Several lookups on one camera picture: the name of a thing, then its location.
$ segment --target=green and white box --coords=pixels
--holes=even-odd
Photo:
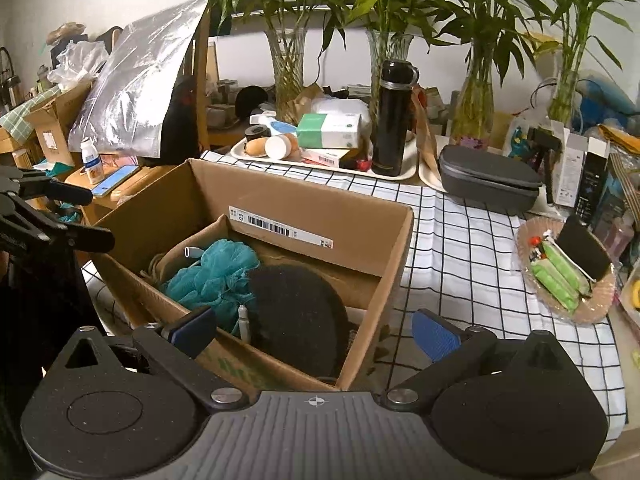
[[[360,114],[305,114],[297,131],[300,148],[357,148]]]

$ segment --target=barcode label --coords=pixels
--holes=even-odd
[[[248,211],[232,206],[229,206],[229,218],[247,225],[264,229],[265,231],[276,233],[277,235],[286,236],[287,238],[293,238],[294,240],[300,240],[302,242],[326,247],[328,249],[334,248],[333,240],[322,238],[321,236],[303,231],[302,229],[296,229],[295,227],[281,224],[280,222],[275,222],[263,216],[249,213]]]

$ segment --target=black zippered case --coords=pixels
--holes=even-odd
[[[494,207],[528,211],[542,186],[540,176],[526,163],[464,146],[445,146],[439,163],[447,193]]]

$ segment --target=metal screw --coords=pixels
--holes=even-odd
[[[396,388],[386,394],[386,398],[393,404],[411,404],[418,400],[418,394],[409,388]]]
[[[211,400],[219,404],[232,404],[242,399],[242,392],[237,388],[218,388],[211,393]]]

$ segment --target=gray ribbed plate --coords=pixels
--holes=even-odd
[[[58,480],[44,474],[41,480]],[[369,393],[272,393],[212,416],[181,457],[139,480],[488,480],[448,455],[419,416]],[[589,474],[572,480],[593,479]]]

